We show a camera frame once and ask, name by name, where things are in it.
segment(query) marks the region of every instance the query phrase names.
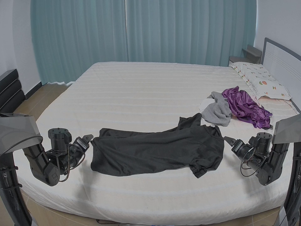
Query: headboard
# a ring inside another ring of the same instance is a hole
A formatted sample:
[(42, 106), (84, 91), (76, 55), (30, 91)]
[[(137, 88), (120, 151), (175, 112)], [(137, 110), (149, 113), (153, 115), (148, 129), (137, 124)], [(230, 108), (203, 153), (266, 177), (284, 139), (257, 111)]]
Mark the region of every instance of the headboard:
[(0, 75), (0, 112), (2, 113), (13, 113), (25, 99), (18, 77), (16, 69)]
[(292, 103), (301, 109), (301, 56), (265, 38), (261, 64), (265, 66), (271, 75), (283, 84), (290, 95)]

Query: curtain fold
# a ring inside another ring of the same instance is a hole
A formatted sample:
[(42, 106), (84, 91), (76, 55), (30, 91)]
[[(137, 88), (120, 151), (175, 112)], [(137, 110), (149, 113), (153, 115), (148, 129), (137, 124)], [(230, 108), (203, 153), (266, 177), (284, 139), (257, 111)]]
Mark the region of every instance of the curtain fold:
[(228, 66), (253, 45), (256, 0), (126, 0), (129, 61)]
[(125, 0), (32, 0), (42, 83), (75, 81), (92, 64), (127, 61)]

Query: purple strap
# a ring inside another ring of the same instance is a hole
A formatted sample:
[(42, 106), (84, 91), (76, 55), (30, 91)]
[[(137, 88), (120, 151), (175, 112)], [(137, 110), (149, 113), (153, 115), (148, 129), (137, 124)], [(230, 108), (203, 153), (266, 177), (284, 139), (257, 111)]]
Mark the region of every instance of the purple strap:
[(259, 107), (250, 95), (244, 91), (239, 91), (239, 87), (225, 89), (222, 95), (228, 99), (229, 108), (237, 119), (253, 124), (255, 128), (270, 127), (270, 116), (273, 114)]

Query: gray cloth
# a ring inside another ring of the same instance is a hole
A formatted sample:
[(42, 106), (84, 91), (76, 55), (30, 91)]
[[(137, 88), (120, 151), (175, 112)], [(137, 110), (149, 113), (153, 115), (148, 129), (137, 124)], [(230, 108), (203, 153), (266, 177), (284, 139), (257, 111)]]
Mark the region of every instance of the gray cloth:
[(228, 100), (221, 93), (215, 91), (211, 92), (208, 98), (213, 98), (215, 102), (205, 108), (202, 117), (210, 123), (228, 126), (232, 115)]

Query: fitted sheet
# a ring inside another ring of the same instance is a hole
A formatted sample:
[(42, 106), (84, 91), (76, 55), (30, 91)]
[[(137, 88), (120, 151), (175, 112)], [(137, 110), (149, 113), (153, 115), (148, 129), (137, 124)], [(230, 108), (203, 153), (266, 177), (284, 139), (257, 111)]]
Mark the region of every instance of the fitted sheet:
[[(171, 63), (105, 62), (92, 65), (37, 120), (45, 150), (51, 149), (47, 131), (67, 128), (77, 136), (99, 135), (103, 127), (157, 132), (177, 126), (179, 117), (199, 112), (212, 91), (239, 86), (252, 95), (230, 67)], [(271, 124), (296, 115), (288, 101), (261, 98), (273, 113)], [(223, 136), (245, 143), (263, 129), (235, 117)], [(280, 206), (286, 196), (293, 145), (278, 180), (262, 186), (256, 176), (240, 174), (240, 160), (225, 142), (216, 171), (197, 179), (189, 167), (155, 174), (115, 177), (92, 171), (92, 146), (85, 161), (69, 179), (54, 187), (35, 179), (22, 150), (14, 152), (19, 182), (38, 203), (67, 213), (135, 224), (211, 224), (248, 216)]]

